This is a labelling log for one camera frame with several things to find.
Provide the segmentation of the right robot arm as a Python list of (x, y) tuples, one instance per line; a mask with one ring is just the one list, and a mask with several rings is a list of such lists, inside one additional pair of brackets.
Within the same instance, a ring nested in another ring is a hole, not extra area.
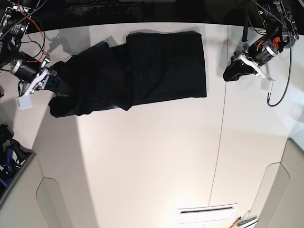
[(18, 80), (18, 93), (23, 96), (28, 90), (30, 94), (39, 90), (48, 90), (59, 97), (72, 96), (73, 89), (58, 76), (53, 68), (48, 68), (49, 54), (45, 44), (39, 45), (39, 53), (34, 57), (22, 52), (22, 38), (33, 24), (42, 36), (46, 34), (39, 22), (32, 15), (46, 4), (45, 0), (11, 0), (0, 20), (0, 69), (10, 66), (9, 73)]

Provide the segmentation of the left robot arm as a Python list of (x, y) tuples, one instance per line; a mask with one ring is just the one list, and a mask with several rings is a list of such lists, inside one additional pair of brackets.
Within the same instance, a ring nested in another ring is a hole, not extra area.
[(291, 11), (281, 0), (255, 0), (254, 3), (266, 32), (253, 44), (244, 43), (235, 50), (223, 74), (226, 82), (237, 81), (245, 75), (258, 75), (257, 68), (291, 48), (299, 39)]

